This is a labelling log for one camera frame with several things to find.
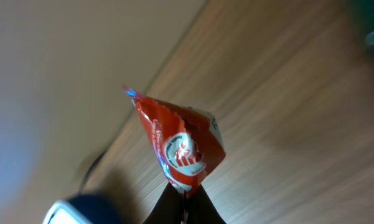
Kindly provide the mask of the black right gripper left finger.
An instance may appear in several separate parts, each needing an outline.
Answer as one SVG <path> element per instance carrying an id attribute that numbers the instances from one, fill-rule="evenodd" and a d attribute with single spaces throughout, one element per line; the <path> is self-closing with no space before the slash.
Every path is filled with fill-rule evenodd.
<path id="1" fill-rule="evenodd" d="M 182 197 L 168 183 L 143 224 L 181 224 Z"/>

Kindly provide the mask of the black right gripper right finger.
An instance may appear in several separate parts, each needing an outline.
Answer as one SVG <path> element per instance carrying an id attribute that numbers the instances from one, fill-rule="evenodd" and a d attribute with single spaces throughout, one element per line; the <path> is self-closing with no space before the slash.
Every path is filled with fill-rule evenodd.
<path id="1" fill-rule="evenodd" d="M 226 224 L 202 185 L 187 199 L 187 224 Z"/>

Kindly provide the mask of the red sachet packet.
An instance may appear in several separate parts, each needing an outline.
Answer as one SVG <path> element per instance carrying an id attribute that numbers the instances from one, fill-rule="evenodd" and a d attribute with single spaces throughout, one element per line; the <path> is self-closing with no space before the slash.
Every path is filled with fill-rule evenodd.
<path id="1" fill-rule="evenodd" d="M 166 179 L 181 195 L 191 196 L 226 156 L 214 115 L 124 90 Z"/>

